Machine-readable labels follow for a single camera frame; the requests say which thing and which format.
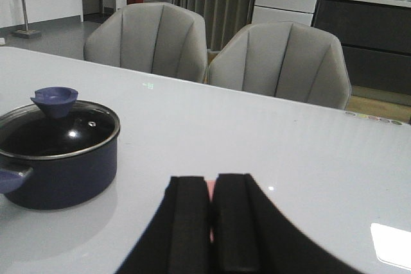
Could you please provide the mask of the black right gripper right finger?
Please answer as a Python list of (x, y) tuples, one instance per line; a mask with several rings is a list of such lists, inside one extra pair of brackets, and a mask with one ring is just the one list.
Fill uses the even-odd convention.
[(356, 273), (287, 219), (250, 174), (220, 174), (212, 199), (217, 273)]

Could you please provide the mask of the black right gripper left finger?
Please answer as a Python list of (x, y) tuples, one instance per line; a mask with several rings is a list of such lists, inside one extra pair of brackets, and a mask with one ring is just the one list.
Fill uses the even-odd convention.
[(201, 176), (173, 176), (118, 273), (209, 273), (209, 191)]

